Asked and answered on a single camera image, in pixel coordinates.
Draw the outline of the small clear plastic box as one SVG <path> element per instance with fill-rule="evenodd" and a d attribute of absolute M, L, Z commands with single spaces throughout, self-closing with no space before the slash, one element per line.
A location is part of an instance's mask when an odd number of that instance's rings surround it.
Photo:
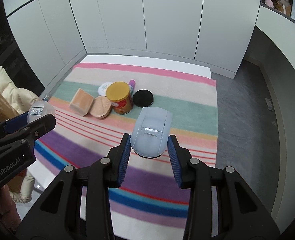
<path fill-rule="evenodd" d="M 37 101 L 35 102 L 28 111 L 27 122 L 32 123 L 35 120 L 47 115 L 55 115 L 55 108 L 47 101 Z"/>

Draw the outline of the grey computer mouse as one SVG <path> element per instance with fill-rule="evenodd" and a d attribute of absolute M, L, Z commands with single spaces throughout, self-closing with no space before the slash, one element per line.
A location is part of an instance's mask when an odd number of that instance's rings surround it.
<path fill-rule="evenodd" d="M 173 114 L 159 107 L 142 108 L 131 135 L 131 147 L 143 158 L 161 156 L 167 149 Z"/>

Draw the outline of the white round compact case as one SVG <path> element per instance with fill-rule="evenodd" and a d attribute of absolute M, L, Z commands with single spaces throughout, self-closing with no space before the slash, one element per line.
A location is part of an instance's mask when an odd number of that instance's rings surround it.
<path fill-rule="evenodd" d="M 99 96 L 106 96 L 107 88 L 112 84 L 112 82 L 105 82 L 98 88 Z"/>

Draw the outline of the purple cap tube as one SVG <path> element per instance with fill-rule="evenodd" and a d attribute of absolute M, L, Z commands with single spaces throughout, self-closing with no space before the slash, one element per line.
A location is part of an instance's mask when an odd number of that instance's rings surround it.
<path fill-rule="evenodd" d="M 132 93 L 134 88 L 135 88 L 135 81 L 130 80 L 129 83 L 128 83 L 128 86 L 129 86 L 130 92 Z"/>

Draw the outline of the cream padded chair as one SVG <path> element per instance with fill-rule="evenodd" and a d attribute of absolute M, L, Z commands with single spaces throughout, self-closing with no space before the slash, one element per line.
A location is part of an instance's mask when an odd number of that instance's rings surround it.
<path fill-rule="evenodd" d="M 34 102 L 39 101 L 35 93 L 16 87 L 2 66 L 0 66 L 0 94 L 19 114 L 27 112 Z M 33 175 L 28 170 L 24 170 L 7 185 L 14 202 L 25 204 L 32 199 L 34 184 Z"/>

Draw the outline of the striped colourful blanket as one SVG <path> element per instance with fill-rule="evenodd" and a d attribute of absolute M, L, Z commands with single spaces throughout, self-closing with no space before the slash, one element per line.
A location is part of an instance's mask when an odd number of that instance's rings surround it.
<path fill-rule="evenodd" d="M 111 82 L 108 98 L 126 105 L 125 87 L 135 81 L 137 92 L 153 95 L 148 107 L 128 113 L 111 111 L 99 119 L 80 115 L 71 103 L 77 92 L 97 98 L 98 88 Z M 86 167 L 105 157 L 125 133 L 131 152 L 125 180 L 109 190 L 116 232 L 182 231 L 188 214 L 189 190 L 175 182 L 170 164 L 169 135 L 205 165 L 215 166 L 218 138 L 216 81 L 176 70 L 116 63 L 79 63 L 49 101 L 55 107 L 56 127 L 36 142 L 36 156 L 53 174 L 68 164 Z"/>

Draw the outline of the beige square sponge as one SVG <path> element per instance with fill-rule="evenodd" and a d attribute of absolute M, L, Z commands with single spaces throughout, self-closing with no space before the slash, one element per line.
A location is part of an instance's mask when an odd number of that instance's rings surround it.
<path fill-rule="evenodd" d="M 69 108 L 80 116 L 85 116 L 88 114 L 93 101 L 92 95 L 79 88 L 69 103 Z"/>

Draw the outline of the yellow lid red can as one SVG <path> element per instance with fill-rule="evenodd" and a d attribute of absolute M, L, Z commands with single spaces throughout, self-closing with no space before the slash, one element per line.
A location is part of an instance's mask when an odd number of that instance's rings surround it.
<path fill-rule="evenodd" d="M 133 108 L 130 87 L 125 82 L 118 81 L 108 86 L 106 97 L 117 114 L 127 114 Z"/>

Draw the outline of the black round compact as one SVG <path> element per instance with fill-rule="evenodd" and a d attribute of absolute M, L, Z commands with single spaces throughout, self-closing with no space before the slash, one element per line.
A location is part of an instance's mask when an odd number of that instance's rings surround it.
<path fill-rule="evenodd" d="M 153 94 L 146 89 L 136 91 L 133 96 L 133 103 L 138 107 L 149 107 L 154 101 Z"/>

